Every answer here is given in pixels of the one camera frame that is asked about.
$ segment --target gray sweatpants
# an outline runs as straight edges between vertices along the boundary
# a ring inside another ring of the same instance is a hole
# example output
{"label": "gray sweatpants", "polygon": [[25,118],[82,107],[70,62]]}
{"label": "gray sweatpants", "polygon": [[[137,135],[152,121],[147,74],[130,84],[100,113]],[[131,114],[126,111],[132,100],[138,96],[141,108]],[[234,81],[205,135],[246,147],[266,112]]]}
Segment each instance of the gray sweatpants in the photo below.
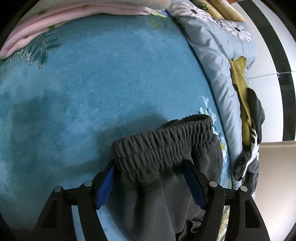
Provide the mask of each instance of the gray sweatpants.
{"label": "gray sweatpants", "polygon": [[193,241],[204,211],[197,206],[180,165],[192,160],[209,181],[220,182],[222,150],[212,119],[192,115],[113,142],[119,171],[120,210],[136,241]]}

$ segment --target white wardrobe door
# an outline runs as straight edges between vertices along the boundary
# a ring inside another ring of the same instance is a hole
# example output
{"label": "white wardrobe door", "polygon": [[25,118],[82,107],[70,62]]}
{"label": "white wardrobe door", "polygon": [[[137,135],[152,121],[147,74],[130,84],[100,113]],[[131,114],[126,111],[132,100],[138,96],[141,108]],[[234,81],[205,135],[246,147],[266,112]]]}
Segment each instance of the white wardrobe door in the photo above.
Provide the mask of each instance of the white wardrobe door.
{"label": "white wardrobe door", "polygon": [[291,71],[296,71],[296,42],[293,39],[292,35],[289,33],[289,30],[279,19],[279,17],[273,11],[271,11],[262,1],[252,1],[260,8],[261,12],[265,15],[265,17],[275,30],[277,36],[279,37],[279,40],[281,41],[285,53],[287,55]]}
{"label": "white wardrobe door", "polygon": [[276,74],[249,79],[265,112],[262,125],[262,142],[281,142],[283,140],[284,116],[281,89]]}
{"label": "white wardrobe door", "polygon": [[267,74],[276,74],[276,67],[274,65],[274,61],[272,60],[269,49],[259,30],[255,26],[251,18],[247,15],[247,13],[238,3],[233,3],[232,6],[246,20],[246,23],[251,30],[252,41],[255,41],[256,43],[257,56],[252,67],[247,71],[247,78],[250,79],[258,76],[264,76]]}

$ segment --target yellow pillow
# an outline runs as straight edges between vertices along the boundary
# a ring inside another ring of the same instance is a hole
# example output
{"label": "yellow pillow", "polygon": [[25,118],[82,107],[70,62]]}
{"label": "yellow pillow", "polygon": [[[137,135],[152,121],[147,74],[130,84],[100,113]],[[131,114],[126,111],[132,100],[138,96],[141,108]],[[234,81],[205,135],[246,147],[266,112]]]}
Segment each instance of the yellow pillow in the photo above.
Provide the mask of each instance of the yellow pillow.
{"label": "yellow pillow", "polygon": [[209,0],[209,2],[229,21],[244,22],[244,17],[227,0]]}
{"label": "yellow pillow", "polygon": [[207,0],[191,0],[191,2],[198,8],[204,10],[212,16],[213,19],[225,19],[217,9]]}

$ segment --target blue gripper pad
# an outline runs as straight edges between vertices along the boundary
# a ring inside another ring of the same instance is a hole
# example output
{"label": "blue gripper pad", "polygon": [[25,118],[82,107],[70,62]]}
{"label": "blue gripper pad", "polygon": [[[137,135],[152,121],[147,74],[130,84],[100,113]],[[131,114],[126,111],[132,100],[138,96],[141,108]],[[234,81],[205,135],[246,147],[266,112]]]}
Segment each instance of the blue gripper pad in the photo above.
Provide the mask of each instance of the blue gripper pad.
{"label": "blue gripper pad", "polygon": [[191,168],[188,166],[186,162],[183,162],[182,164],[182,172],[195,204],[203,209],[205,207],[203,189],[201,188],[201,185],[198,179],[196,178],[194,172],[191,170]]}
{"label": "blue gripper pad", "polygon": [[96,207],[100,209],[103,205],[105,205],[110,196],[111,190],[113,188],[113,177],[114,177],[114,166],[111,167],[108,175],[103,181],[101,188],[98,189]]}

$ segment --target teal leaf pattern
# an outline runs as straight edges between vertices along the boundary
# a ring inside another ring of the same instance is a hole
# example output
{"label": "teal leaf pattern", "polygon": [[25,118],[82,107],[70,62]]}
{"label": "teal leaf pattern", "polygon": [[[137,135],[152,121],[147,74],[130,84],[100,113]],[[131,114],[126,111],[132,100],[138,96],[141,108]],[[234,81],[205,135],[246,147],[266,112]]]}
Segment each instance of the teal leaf pattern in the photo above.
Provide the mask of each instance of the teal leaf pattern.
{"label": "teal leaf pattern", "polygon": [[39,68],[41,68],[43,65],[46,64],[47,59],[48,59],[48,54],[46,51],[43,50],[42,54],[39,57]]}
{"label": "teal leaf pattern", "polygon": [[25,61],[30,62],[30,65],[38,61],[39,68],[42,68],[48,61],[47,51],[56,50],[63,45],[59,43],[59,40],[57,29],[43,33],[9,58],[0,60],[0,68],[8,61],[11,62],[17,55],[20,56],[20,59],[25,58]]}

